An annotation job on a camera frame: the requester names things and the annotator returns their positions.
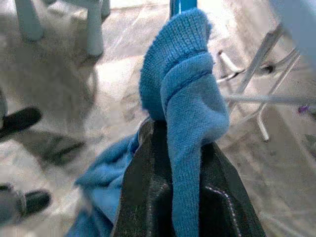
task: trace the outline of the blue cloth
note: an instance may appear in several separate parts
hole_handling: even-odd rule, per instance
[[[207,52],[210,30],[206,15],[198,9],[175,16],[148,50],[141,72],[143,108],[152,119],[167,122],[172,222],[177,237],[198,237],[201,146],[218,139],[229,127],[226,106],[212,75],[213,61]],[[78,179],[93,210],[80,214],[68,236],[86,236],[85,229],[85,233],[95,231],[96,236],[109,236],[123,174],[138,146],[137,134],[122,140],[101,154]]]

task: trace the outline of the tiled floor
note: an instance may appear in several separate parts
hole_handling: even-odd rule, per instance
[[[143,55],[169,18],[168,0],[113,0],[102,25],[104,54],[91,59],[85,53],[85,10],[61,1],[49,7],[40,0],[34,3],[45,29],[44,38],[34,43],[20,37],[14,1],[0,3],[0,86],[9,110],[36,105],[43,112],[37,125],[0,143],[0,182],[24,191],[48,188],[54,202],[20,225],[0,230],[0,236],[59,237],[67,231],[80,205],[75,179],[146,117],[138,95]],[[265,0],[200,0],[198,6],[213,24],[208,46],[216,62],[223,49],[238,66],[249,65],[264,33],[277,24]],[[269,60],[280,58],[290,46],[281,40]],[[313,94],[316,84],[305,65],[301,60],[281,93]],[[214,74],[221,75],[219,63]],[[275,79],[256,77],[247,93],[265,93]],[[227,85],[221,90],[229,93]],[[255,106],[242,108],[246,113]],[[316,236],[315,160],[301,141],[304,134],[316,134],[316,126],[296,109],[267,109],[269,143],[262,141],[255,120],[232,128],[218,142],[272,237]],[[242,115],[233,112],[232,124]]]

